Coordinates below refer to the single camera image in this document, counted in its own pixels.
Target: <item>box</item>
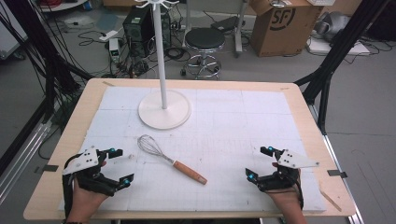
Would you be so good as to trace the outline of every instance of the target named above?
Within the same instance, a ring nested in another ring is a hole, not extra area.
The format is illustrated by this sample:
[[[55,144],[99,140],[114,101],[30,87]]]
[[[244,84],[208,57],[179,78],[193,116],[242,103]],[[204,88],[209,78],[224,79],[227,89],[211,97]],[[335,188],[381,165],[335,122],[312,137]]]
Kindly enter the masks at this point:
[[[335,0],[308,0],[314,6],[332,6]]]
[[[272,7],[270,1],[250,0],[257,13],[251,47],[259,57],[301,53],[323,7],[306,0],[284,1],[285,7]]]

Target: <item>power strip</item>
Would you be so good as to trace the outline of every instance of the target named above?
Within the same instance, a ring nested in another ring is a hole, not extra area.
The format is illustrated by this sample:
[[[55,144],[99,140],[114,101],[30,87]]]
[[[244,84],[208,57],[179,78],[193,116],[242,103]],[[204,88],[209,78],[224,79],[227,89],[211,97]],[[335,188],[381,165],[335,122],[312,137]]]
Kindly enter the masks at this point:
[[[116,35],[117,33],[117,31],[110,31],[106,34],[106,36],[101,36],[99,39],[102,41],[107,41],[111,36]]]

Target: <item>wooden handle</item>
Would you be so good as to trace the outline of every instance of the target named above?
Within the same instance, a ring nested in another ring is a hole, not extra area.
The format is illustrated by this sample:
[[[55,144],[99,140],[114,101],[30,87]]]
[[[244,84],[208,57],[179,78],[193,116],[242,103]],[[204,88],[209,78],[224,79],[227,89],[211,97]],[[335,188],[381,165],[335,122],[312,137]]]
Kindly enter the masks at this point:
[[[207,180],[203,176],[201,176],[200,174],[196,173],[190,167],[186,166],[185,164],[181,163],[180,161],[175,161],[173,165],[181,173],[189,176],[190,178],[200,182],[203,185],[206,184]]]

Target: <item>floor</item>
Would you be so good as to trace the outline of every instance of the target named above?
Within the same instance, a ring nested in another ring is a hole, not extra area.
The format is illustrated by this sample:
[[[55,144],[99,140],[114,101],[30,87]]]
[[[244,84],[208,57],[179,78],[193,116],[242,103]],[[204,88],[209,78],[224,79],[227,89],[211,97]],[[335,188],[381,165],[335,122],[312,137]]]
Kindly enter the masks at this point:
[[[90,16],[94,21],[100,21],[104,15],[112,12],[103,9],[89,12],[74,9],[58,16],[64,18],[80,13]],[[120,16],[111,29],[120,29],[122,21]],[[105,33],[109,31],[101,30],[98,23],[93,30]],[[63,33],[69,51],[90,73],[102,70],[108,72],[108,51],[102,44],[92,43],[85,47],[78,45],[82,41],[78,34],[86,31],[88,30]],[[379,54],[356,58],[347,56],[336,70],[330,90],[326,129],[337,159],[348,175],[346,181],[364,222],[394,223],[396,196],[393,189],[396,176],[391,165],[396,158],[393,149],[396,144],[396,121],[392,118],[396,112],[396,50],[385,51],[389,46],[383,43],[375,45],[383,49]],[[216,53],[216,56],[222,63],[220,80],[255,82],[293,82],[315,71],[324,59],[323,56],[312,55],[306,50],[293,57],[259,58],[250,46],[244,47],[244,52],[235,58],[233,38],[229,35],[226,36],[225,48]],[[167,78],[193,79],[192,76],[180,75],[182,65],[183,62],[166,62]],[[150,70],[140,78],[157,78],[157,74]],[[28,60],[10,58],[0,61],[0,95],[0,141],[3,145],[0,155],[3,155],[44,96]],[[40,178],[42,167],[47,163],[42,158],[50,157],[61,135],[56,127],[50,133],[54,134],[40,148],[40,155],[36,153],[33,156],[1,203],[0,223],[59,223],[28,221],[23,218],[25,205]],[[264,221],[277,223],[274,218]],[[347,220],[343,217],[326,217],[309,218],[308,222],[347,223]],[[95,220],[92,223],[109,222]]]

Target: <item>human hand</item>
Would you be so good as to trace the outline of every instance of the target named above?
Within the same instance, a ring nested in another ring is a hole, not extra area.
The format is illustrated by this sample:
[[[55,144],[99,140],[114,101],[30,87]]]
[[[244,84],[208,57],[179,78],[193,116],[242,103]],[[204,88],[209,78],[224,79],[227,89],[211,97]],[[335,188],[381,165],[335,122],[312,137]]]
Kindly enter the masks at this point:
[[[74,179],[73,189],[73,205],[66,222],[82,222],[88,223],[91,216],[97,211],[102,202],[108,196],[102,193],[96,193],[82,189],[78,185],[78,181]]]
[[[267,190],[265,193],[271,197],[276,207],[282,212],[288,224],[305,224],[306,220],[301,211],[299,192],[296,186],[289,189]]]

